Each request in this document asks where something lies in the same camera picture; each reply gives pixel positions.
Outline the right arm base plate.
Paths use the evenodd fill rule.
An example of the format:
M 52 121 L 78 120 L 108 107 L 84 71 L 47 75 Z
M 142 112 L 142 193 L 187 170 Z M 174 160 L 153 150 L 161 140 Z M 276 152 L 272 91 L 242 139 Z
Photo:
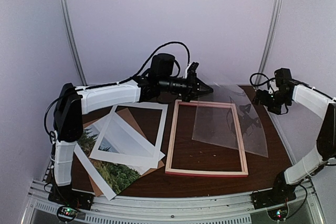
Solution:
M 296 199 L 295 193 L 290 193 L 288 196 L 274 195 L 272 189 L 265 191 L 256 191 L 251 194 L 251 200 L 255 209 L 268 208 L 287 201 Z

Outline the white mat board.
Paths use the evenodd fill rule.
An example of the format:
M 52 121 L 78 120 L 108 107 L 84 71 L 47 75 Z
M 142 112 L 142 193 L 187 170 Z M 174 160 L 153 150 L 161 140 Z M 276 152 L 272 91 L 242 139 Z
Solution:
M 168 105 L 142 102 L 124 103 L 123 106 L 161 111 L 155 145 L 122 119 L 115 112 L 117 108 L 115 105 L 109 114 L 90 125 L 92 130 L 99 133 L 90 158 L 123 165 L 156 168 L 160 161 Z

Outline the clear acrylic sheet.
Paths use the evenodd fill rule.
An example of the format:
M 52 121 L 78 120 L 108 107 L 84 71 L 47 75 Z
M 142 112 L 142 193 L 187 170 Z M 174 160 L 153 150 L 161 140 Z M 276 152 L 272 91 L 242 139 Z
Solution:
M 200 97 L 199 100 L 234 104 L 245 151 L 267 158 L 268 149 L 263 125 L 245 91 L 237 85 L 211 87 L 214 92 Z M 192 140 L 238 149 L 233 111 L 199 106 L 196 109 Z

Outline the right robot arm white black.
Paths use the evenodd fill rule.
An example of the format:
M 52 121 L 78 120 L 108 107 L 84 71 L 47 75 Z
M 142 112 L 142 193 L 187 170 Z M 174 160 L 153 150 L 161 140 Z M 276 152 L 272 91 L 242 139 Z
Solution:
M 285 115 L 289 107 L 301 106 L 300 118 L 296 120 L 302 136 L 312 134 L 312 149 L 294 165 L 280 172 L 274 181 L 269 199 L 279 204 L 308 176 L 314 176 L 335 158 L 335 98 L 317 88 L 292 77 L 288 68 L 275 70 L 274 77 L 255 82 L 254 77 L 265 74 L 253 73 L 249 82 L 255 89 L 254 104 L 263 105 L 274 115 Z

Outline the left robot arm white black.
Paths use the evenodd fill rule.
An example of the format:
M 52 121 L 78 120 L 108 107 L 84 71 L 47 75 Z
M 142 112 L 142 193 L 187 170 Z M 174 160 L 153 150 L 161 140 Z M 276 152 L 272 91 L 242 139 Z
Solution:
M 83 115 L 113 105 L 146 102 L 162 92 L 176 94 L 184 102 L 213 93 L 213 88 L 197 77 L 197 62 L 189 64 L 185 75 L 178 77 L 173 75 L 173 67 L 178 64 L 173 55 L 160 53 L 149 59 L 151 65 L 144 74 L 137 73 L 120 82 L 82 87 L 66 83 L 51 103 L 55 107 L 54 129 L 47 134 L 53 145 L 52 186 L 56 198 L 64 205 L 71 205 L 76 199 L 71 168 L 75 145 L 83 134 Z

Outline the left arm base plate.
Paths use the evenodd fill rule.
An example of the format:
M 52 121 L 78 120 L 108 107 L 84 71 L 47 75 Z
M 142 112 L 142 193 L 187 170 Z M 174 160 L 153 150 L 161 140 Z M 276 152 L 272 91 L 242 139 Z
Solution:
M 93 194 L 72 190 L 67 192 L 54 190 L 50 192 L 48 196 L 48 200 L 51 202 L 79 210 L 90 210 L 93 203 L 93 198 Z

